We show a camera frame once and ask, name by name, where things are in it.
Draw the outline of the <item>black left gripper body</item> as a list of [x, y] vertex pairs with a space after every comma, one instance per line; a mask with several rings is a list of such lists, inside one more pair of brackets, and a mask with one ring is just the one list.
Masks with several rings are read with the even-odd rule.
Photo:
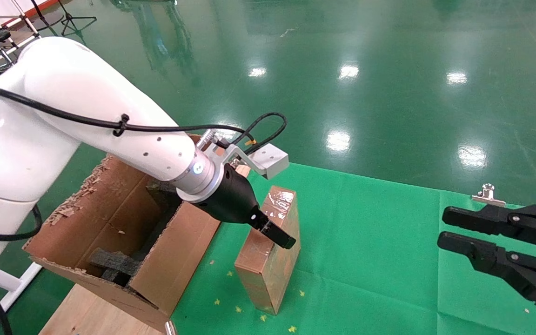
[[229, 164], [215, 192], [201, 201], [201, 210], [221, 222], [244, 223], [262, 233], [273, 224], [261, 211], [251, 184]]

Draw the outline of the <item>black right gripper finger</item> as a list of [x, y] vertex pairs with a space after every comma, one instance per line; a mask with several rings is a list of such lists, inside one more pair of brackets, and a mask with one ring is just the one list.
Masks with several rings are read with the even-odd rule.
[[466, 256], [475, 271], [504, 280], [521, 297], [536, 305], [536, 257], [447, 231], [440, 233], [437, 245]]
[[446, 207], [442, 220], [451, 226], [536, 245], [536, 204], [515, 209], [487, 204], [479, 211]]

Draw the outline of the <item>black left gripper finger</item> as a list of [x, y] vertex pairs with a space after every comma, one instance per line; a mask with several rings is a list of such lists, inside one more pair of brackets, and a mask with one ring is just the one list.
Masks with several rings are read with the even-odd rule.
[[296, 238], [289, 235], [269, 219], [260, 221], [260, 233], [284, 249], [291, 249], [296, 244]]

